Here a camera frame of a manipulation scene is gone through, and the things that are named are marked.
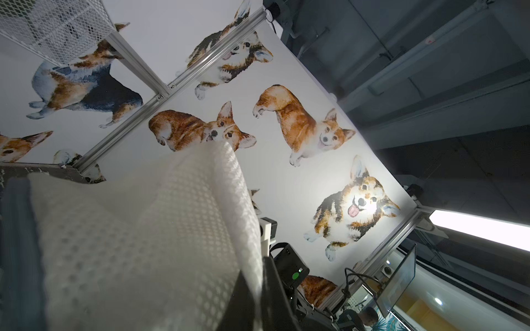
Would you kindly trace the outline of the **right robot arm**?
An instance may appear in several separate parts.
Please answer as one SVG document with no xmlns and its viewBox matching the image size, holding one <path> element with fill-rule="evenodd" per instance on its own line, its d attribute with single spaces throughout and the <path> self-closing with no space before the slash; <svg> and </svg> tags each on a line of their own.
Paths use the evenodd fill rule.
<svg viewBox="0 0 530 331">
<path fill-rule="evenodd" d="M 274 244 L 273 260 L 287 294 L 291 311 L 301 330 L 337 330 L 335 317 L 320 306 L 337 289 L 332 281 L 310 274 L 295 249 L 287 243 Z"/>
</svg>

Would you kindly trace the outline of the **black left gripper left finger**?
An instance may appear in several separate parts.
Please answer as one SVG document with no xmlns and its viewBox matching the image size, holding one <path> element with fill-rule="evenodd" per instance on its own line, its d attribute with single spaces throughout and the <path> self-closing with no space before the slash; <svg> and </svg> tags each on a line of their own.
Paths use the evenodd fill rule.
<svg viewBox="0 0 530 331">
<path fill-rule="evenodd" d="M 217 331 L 254 330 L 255 301 L 244 275 L 240 273 Z"/>
</svg>

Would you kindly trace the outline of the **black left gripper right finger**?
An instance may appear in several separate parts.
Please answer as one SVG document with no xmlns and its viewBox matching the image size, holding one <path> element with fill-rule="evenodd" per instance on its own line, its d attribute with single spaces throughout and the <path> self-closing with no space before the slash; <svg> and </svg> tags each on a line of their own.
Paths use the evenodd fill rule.
<svg viewBox="0 0 530 331">
<path fill-rule="evenodd" d="M 271 257 L 264 257 L 261 297 L 262 328 L 265 331 L 300 330 Z"/>
</svg>

